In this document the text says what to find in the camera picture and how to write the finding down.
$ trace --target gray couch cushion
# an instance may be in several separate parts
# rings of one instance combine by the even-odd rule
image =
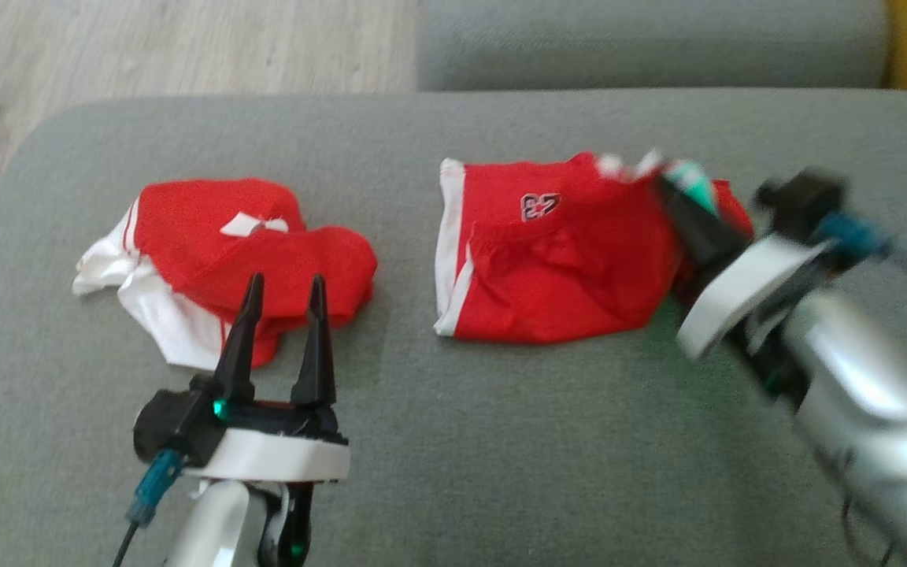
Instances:
[[[821,164],[907,242],[907,94],[651,90],[113,102],[48,121],[0,189],[0,566],[109,564],[144,471],[130,427],[170,369],[73,265],[141,187],[263,176],[309,225],[373,243],[376,295],[335,332],[349,481],[317,489],[316,566],[841,567],[839,493],[745,369],[685,360],[666,306],[648,329],[550,347],[432,334],[439,162],[701,159],[742,198]],[[907,279],[843,281],[907,344]],[[256,374],[284,398],[303,333]],[[191,507],[181,481],[127,564],[159,565]],[[876,542],[865,542],[877,549]]]
[[[424,0],[426,91],[877,87],[881,0]]]

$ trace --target gray fabric surface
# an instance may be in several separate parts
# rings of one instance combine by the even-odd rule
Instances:
[[[875,87],[882,0],[424,0],[418,87]]]
[[[745,198],[818,164],[907,243],[907,94],[654,90],[112,102],[48,121],[0,190],[0,566],[104,565],[144,467],[130,427],[186,387],[112,293],[69,294],[73,266],[141,187],[263,176],[310,226],[374,244],[376,296],[335,333],[350,480],[317,489],[309,564],[847,563],[839,495],[724,353],[651,327],[551,347],[433,336],[439,162],[553,161],[581,150],[696,158]],[[843,281],[907,344],[907,279]],[[257,373],[284,398],[303,333]],[[159,565],[187,516],[180,482],[129,565]],[[876,548],[876,542],[868,542]]]

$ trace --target light wood floor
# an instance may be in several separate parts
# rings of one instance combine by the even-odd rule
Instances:
[[[416,0],[0,0],[0,172],[116,97],[414,89]]]

